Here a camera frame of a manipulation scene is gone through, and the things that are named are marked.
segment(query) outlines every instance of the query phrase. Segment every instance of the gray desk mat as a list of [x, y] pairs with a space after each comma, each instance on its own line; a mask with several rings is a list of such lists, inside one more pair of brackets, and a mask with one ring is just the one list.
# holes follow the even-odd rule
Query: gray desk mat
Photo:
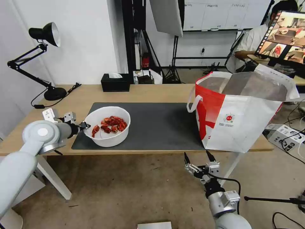
[[186, 103], [94, 103], [89, 113], [105, 106], [118, 106], [129, 112], [131, 124], [127, 138], [119, 145], [104, 148], [96, 145], [81, 132], [77, 135], [72, 149], [147, 151], [204, 149], [199, 136], [196, 114], [187, 112]]

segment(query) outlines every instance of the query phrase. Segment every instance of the cooked crayfish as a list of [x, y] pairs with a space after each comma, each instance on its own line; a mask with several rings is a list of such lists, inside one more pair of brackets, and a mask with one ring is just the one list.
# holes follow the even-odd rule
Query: cooked crayfish
[[[124, 119], [116, 117], [116, 116], [110, 116], [109, 118], [104, 118], [101, 121], [101, 129], [104, 130], [105, 133], [117, 133], [117, 131], [123, 131], [127, 127], [127, 123], [124, 121]], [[92, 137], [99, 131], [99, 126], [96, 125], [93, 128], [92, 131]]]
[[95, 127], [93, 127], [93, 130], [92, 130], [92, 137], [95, 137], [95, 134], [99, 131], [99, 126], [96, 125]]

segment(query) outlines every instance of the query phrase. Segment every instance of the desk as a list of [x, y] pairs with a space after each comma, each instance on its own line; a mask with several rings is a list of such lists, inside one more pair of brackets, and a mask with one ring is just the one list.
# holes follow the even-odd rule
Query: desk
[[[268, 65], [268, 62], [270, 60], [269, 58], [261, 59], [261, 58], [255, 56], [255, 55], [248, 55], [248, 57], [249, 57], [250, 60], [252, 60], [256, 64], [262, 64], [262, 65], [265, 65], [265, 66]], [[293, 80], [294, 80], [296, 86], [305, 86], [305, 79], [296, 75]], [[299, 98], [293, 99], [293, 100], [287, 100], [287, 101], [288, 102], [301, 102], [304, 99], [305, 99], [305, 93], [300, 93]]]
[[[72, 85], [58, 85], [66, 90]], [[59, 115], [73, 111], [76, 113], [77, 122], [81, 122], [87, 116], [94, 102], [185, 102], [193, 84], [163, 84], [163, 85], [131, 85], [129, 92], [103, 92], [101, 85], [82, 85], [71, 93], [67, 98], [53, 106]], [[51, 105], [52, 101], [42, 100], [42, 104]], [[42, 109], [33, 109], [25, 117], [10, 135], [0, 144], [0, 156], [18, 151], [23, 145], [22, 131], [31, 122], [42, 119]], [[157, 154], [157, 153], [183, 153], [184, 151], [139, 151], [139, 150], [73, 150], [71, 146], [75, 137], [68, 139], [67, 145], [60, 149], [64, 155], [109, 155], [109, 154]], [[260, 136], [249, 151], [272, 151], [273, 145], [264, 136]], [[228, 177], [233, 171], [240, 158], [244, 154], [235, 153], [233, 162], [224, 169], [224, 177]], [[47, 161], [40, 155], [37, 156], [38, 169], [50, 180], [57, 190], [66, 198], [70, 199], [71, 192], [56, 175]]]

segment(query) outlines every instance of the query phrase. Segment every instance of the computer screen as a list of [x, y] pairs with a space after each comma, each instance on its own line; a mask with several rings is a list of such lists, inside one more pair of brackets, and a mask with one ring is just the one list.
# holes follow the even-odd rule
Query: computer screen
[[281, 64], [305, 65], [305, 14], [279, 11], [256, 54]]

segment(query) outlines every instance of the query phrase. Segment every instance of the black desk lamp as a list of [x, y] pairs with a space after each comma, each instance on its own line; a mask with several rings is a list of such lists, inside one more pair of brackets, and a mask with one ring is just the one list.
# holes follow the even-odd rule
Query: black desk lamp
[[[52, 86], [51, 82], [33, 76], [32, 74], [20, 68], [21, 65], [25, 64], [26, 62], [29, 62], [30, 60], [34, 59], [35, 57], [47, 51], [48, 45], [44, 43], [43, 40], [46, 40], [47, 42], [49, 42], [50, 44], [56, 47], [60, 47], [60, 37], [56, 24], [54, 22], [50, 22], [46, 24], [42, 29], [30, 28], [29, 34], [33, 39], [36, 39], [37, 42], [40, 44], [35, 48], [33, 48], [32, 50], [21, 55], [20, 57], [17, 57], [16, 59], [7, 62], [7, 65], [10, 68], [16, 70], [17, 72], [20, 72], [21, 74], [45, 86], [48, 89], [44, 93], [44, 98], [46, 100], [53, 101], [64, 98], [67, 95], [67, 91], [65, 89], [60, 87], [54, 87]], [[37, 49], [41, 49], [42, 51], [32, 57], [23, 58]]]

